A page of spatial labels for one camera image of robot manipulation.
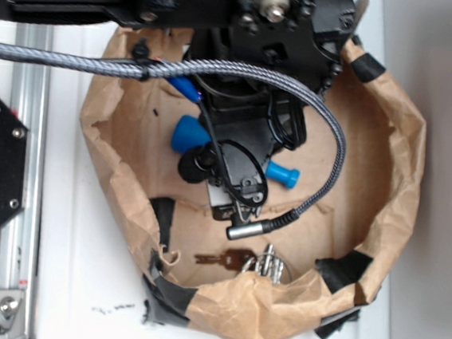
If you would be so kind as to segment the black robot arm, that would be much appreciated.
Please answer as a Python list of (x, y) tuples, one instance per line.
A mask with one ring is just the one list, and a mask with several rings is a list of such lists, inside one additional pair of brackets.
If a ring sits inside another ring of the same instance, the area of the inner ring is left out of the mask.
[(189, 74), (230, 74), (285, 90), (319, 111), (336, 136), (336, 159), (308, 209), (334, 186), (345, 143), (316, 94), (341, 67), (340, 51), (368, 0), (0, 0), (0, 21), (80, 25), (116, 22), (134, 30), (195, 31)]

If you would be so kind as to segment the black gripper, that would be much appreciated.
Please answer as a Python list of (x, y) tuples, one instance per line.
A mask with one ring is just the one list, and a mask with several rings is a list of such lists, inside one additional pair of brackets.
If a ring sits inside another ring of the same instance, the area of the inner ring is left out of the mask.
[(192, 184), (217, 180), (241, 203), (262, 205), (272, 156), (307, 140), (303, 103), (252, 81), (196, 77), (202, 93), (198, 122), (211, 141), (181, 154), (178, 172)]

